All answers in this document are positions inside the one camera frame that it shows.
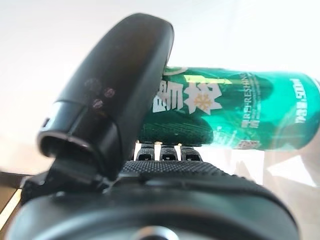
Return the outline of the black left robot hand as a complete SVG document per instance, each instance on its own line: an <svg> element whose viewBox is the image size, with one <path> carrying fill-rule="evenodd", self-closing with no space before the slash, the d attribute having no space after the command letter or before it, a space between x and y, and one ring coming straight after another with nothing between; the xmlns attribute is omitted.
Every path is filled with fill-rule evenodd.
<svg viewBox="0 0 320 240"><path fill-rule="evenodd" d="M38 134L49 170L25 179L8 240L298 240L268 189L201 161L132 161L174 42L136 13L91 50Z"/></svg>

